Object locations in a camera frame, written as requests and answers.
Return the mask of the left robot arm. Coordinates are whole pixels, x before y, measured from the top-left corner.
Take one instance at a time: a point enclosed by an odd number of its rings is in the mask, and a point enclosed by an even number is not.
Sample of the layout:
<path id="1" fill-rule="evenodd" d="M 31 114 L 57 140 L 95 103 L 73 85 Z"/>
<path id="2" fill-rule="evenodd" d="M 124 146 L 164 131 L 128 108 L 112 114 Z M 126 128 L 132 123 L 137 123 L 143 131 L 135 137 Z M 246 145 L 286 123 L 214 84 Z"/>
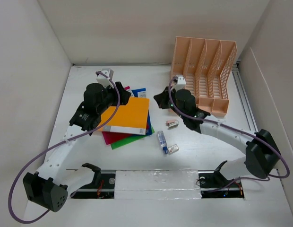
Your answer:
<path id="1" fill-rule="evenodd" d="M 86 87 L 84 100 L 70 119 L 66 136 L 72 138 L 54 149 L 34 174 L 27 173 L 23 184 L 28 199 L 52 212 L 59 211 L 67 198 L 81 187 L 97 187 L 101 169 L 90 163 L 80 164 L 77 170 L 66 174 L 69 159 L 80 152 L 83 144 L 104 119 L 102 114 L 110 106 L 126 105 L 130 92 L 120 82 L 115 87 L 92 83 Z"/>

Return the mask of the clear blue-capped spray bottle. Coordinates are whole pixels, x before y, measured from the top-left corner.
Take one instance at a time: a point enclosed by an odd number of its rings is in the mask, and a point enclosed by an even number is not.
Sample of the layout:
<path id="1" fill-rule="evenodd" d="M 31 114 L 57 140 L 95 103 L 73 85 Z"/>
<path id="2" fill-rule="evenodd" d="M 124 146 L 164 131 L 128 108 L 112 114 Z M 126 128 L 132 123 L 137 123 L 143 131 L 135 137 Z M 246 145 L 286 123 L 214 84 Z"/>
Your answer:
<path id="1" fill-rule="evenodd" d="M 157 137 L 158 137 L 159 144 L 160 144 L 164 154 L 167 155 L 168 154 L 168 148 L 167 148 L 167 142 L 166 142 L 166 138 L 164 136 L 164 132 L 163 131 L 158 131 L 157 132 Z"/>

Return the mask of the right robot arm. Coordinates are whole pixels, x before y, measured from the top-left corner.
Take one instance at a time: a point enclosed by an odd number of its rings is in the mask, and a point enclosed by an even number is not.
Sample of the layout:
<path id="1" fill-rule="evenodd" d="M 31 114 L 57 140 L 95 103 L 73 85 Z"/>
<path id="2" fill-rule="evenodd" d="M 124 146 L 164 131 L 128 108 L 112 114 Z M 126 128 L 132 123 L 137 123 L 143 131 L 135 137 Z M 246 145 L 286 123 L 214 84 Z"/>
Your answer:
<path id="1" fill-rule="evenodd" d="M 197 182 L 201 188 L 217 191 L 241 179 L 269 181 L 271 170 L 283 160 L 270 132 L 246 132 L 221 123 L 209 112 L 196 107 L 195 97 L 186 89 L 166 87 L 154 100 L 160 109 L 173 110 L 188 129 L 221 140 L 244 154 L 242 158 L 225 160 L 215 170 L 199 174 Z"/>

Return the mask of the orange folder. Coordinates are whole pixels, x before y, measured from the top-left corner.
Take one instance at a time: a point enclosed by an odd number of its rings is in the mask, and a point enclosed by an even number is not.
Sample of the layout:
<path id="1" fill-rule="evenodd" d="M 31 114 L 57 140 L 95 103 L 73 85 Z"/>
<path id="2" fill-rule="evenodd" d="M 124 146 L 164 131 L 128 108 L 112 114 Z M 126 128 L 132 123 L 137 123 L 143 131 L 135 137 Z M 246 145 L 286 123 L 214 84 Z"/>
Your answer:
<path id="1" fill-rule="evenodd" d="M 120 105 L 114 117 L 105 126 L 100 128 L 99 131 L 133 134 L 130 132 L 130 130 L 136 130 L 136 129 L 129 127 L 125 121 L 126 117 L 128 117 L 129 115 L 126 113 L 126 110 L 129 109 L 129 108 L 126 108 L 126 106 L 127 105 Z"/>

